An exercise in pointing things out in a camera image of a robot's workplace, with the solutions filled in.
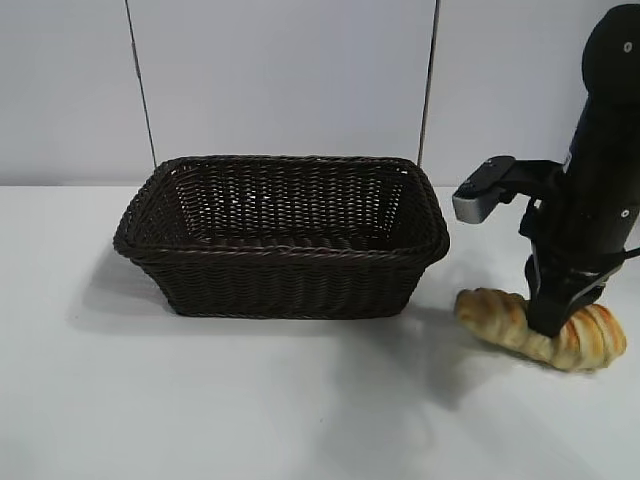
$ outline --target basket rim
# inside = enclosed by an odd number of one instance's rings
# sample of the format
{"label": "basket rim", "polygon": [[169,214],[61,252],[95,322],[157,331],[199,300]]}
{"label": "basket rim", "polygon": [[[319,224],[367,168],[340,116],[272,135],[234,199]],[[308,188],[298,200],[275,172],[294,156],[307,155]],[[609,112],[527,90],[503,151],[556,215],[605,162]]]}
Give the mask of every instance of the basket rim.
{"label": "basket rim", "polygon": [[448,252],[450,247],[450,237],[448,234],[446,222],[442,218],[442,212],[437,212],[438,228],[433,232],[430,241],[419,245],[396,248],[393,250],[354,250],[354,249],[331,249],[326,247],[289,247],[284,245],[273,245],[266,247],[231,247],[231,246],[207,246],[197,244],[150,244],[131,242],[127,235],[129,227],[135,225],[144,215],[149,203],[153,201],[154,194],[161,187],[163,179],[176,167],[191,162],[228,162],[240,160],[243,162],[254,162],[257,164],[268,163],[315,163],[315,164],[372,164],[372,165],[391,165],[407,168],[411,174],[416,175],[418,183],[422,185],[421,200],[428,204],[427,196],[429,190],[433,192],[431,184],[425,172],[414,162],[399,157],[366,157],[366,156],[324,156],[324,155],[307,155],[307,156],[290,156],[290,155],[203,155],[203,156],[186,156],[161,163],[147,179],[145,184],[139,189],[135,197],[131,200],[127,207],[125,215],[123,215],[116,234],[113,238],[113,246],[121,255],[131,259],[142,259],[144,261],[153,261],[154,263],[174,263],[185,261],[203,261],[203,260],[224,260],[235,259],[242,256],[249,260],[251,257],[264,261],[271,259],[273,261],[299,260],[306,261],[312,259],[352,259],[362,262],[366,260],[381,261],[389,260],[398,262],[402,259],[412,262],[421,263],[421,259],[425,263],[435,263],[441,260]]}

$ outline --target white backdrop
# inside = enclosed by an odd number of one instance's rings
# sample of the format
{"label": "white backdrop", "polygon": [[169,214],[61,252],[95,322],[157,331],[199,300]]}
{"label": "white backdrop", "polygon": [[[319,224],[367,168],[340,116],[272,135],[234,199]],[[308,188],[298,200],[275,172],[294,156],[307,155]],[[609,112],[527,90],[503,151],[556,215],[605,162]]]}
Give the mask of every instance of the white backdrop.
{"label": "white backdrop", "polygon": [[118,0],[2,3],[0,184],[148,175],[127,28]]}
{"label": "white backdrop", "polygon": [[[160,160],[205,153],[415,159],[433,1],[131,0]],[[612,0],[443,0],[425,169],[562,160],[584,42]],[[0,184],[151,171],[124,5],[13,0],[0,16]]]}
{"label": "white backdrop", "polygon": [[[130,4],[159,160],[415,159],[433,0]],[[0,183],[142,181],[123,0],[14,0],[0,17]]]}
{"label": "white backdrop", "polygon": [[457,185],[487,158],[564,161],[584,45],[613,0],[443,0],[423,165]]}

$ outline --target woven texture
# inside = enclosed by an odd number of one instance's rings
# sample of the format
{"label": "woven texture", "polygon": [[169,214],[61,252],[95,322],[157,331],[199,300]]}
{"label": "woven texture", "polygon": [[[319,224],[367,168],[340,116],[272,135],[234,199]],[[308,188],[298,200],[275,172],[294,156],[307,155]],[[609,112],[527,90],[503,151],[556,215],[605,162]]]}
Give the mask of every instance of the woven texture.
{"label": "woven texture", "polygon": [[114,247],[182,315],[355,319],[400,312],[449,235],[407,160],[211,156],[160,165]]}

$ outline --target bread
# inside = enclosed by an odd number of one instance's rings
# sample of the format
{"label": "bread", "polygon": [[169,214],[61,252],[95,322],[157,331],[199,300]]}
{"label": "bread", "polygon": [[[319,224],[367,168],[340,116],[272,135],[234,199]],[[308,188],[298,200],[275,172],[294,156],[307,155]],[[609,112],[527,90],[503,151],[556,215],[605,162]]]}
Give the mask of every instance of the bread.
{"label": "bread", "polygon": [[479,338],[547,363],[559,370],[608,367],[627,348],[613,314],[601,305],[576,312],[556,338],[529,329],[527,301],[500,290],[464,290],[456,299],[458,320]]}

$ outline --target wicker basket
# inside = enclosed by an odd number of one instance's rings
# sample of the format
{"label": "wicker basket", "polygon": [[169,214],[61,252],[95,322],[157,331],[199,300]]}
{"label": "wicker basket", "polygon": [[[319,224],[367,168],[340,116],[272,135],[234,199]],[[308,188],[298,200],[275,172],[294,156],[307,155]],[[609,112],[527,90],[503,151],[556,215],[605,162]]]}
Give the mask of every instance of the wicker basket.
{"label": "wicker basket", "polygon": [[385,317],[449,248],[408,160],[211,156],[160,165],[115,249],[189,316]]}

